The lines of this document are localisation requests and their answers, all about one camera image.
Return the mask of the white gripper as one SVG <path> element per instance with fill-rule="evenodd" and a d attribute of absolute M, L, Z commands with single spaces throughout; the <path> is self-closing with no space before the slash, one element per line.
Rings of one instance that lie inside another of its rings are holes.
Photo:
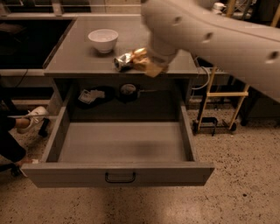
<path fill-rule="evenodd" d="M 161 73 L 168 71 L 168 65 L 178 54 L 178 49 L 165 43 L 157 37 L 150 37 L 147 45 L 147 55 L 152 61 L 145 63 L 145 74 L 149 77 L 156 77 Z"/>

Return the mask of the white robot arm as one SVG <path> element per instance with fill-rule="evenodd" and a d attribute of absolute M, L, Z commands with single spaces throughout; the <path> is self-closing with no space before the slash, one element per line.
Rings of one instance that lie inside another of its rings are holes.
<path fill-rule="evenodd" d="M 143 0 L 152 62 L 185 50 L 280 102 L 280 30 L 212 13 L 206 0 Z"/>

